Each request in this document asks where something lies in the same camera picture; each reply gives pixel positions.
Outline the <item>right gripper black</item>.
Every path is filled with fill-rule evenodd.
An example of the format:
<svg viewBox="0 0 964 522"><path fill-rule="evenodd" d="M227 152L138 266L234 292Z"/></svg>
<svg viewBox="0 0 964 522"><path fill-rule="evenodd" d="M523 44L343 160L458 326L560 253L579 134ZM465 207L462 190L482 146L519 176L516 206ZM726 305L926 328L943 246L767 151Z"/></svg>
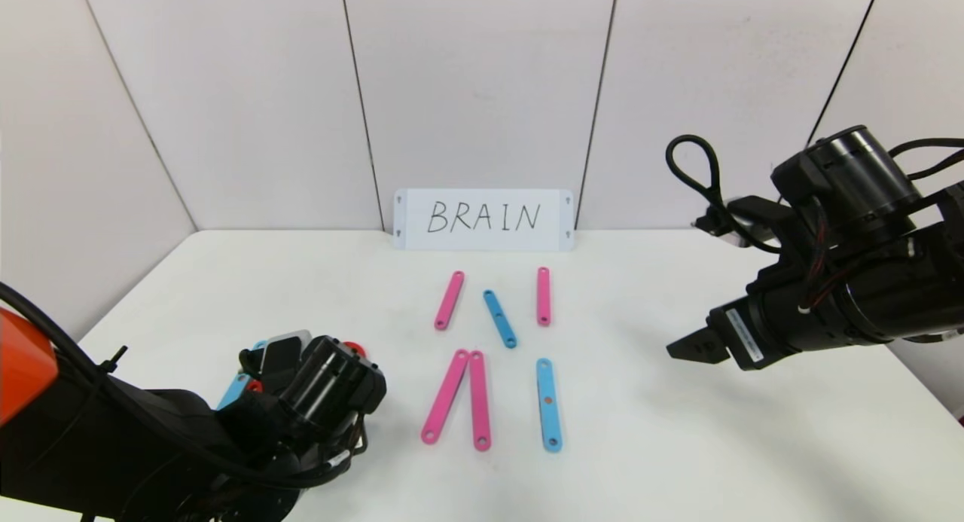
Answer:
<svg viewBox="0 0 964 522"><path fill-rule="evenodd" d="M716 365L731 357L744 371L828 346L832 298L803 313L801 282L754 284L747 295L710 312L708 327L666 346L672 359Z"/></svg>

